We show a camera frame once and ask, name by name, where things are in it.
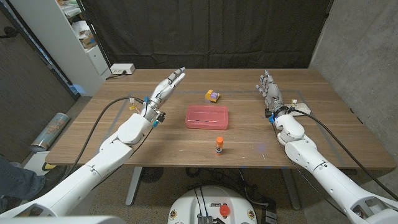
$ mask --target gray wall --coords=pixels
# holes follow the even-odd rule
[[[310,68],[331,83],[398,161],[398,1],[335,0]],[[362,173],[353,179],[365,189],[387,196]],[[398,194],[397,169],[379,180]],[[317,212],[322,214],[322,222],[317,220]],[[342,217],[324,202],[311,203],[305,213],[308,223],[331,223]]]

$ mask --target orange bottle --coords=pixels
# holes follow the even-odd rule
[[[216,140],[216,153],[217,153],[217,156],[220,156],[223,153],[223,143],[224,143],[223,137],[217,137],[217,140]]]

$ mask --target orange cap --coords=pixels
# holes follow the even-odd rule
[[[217,137],[216,143],[217,143],[217,146],[222,146],[224,143],[223,137]]]
[[[229,215],[230,212],[231,212],[231,210],[229,209],[228,205],[222,205],[220,207],[220,214],[222,216],[227,216],[227,215]]]

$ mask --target table leg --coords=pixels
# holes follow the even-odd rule
[[[135,167],[132,173],[129,192],[127,193],[126,205],[131,206],[134,203],[136,193],[138,190],[139,179],[141,177],[142,167]]]
[[[301,204],[299,195],[297,193],[297,188],[294,183],[292,171],[290,169],[282,169],[282,176],[285,181],[285,185],[287,188],[287,193],[289,195],[290,203],[292,204],[292,208],[294,210],[300,210]]]

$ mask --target red button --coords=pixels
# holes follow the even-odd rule
[[[222,206],[220,207],[220,214],[221,214],[222,216],[227,216],[227,215],[229,215],[230,212],[231,212],[231,211],[229,210],[228,205],[222,205]]]

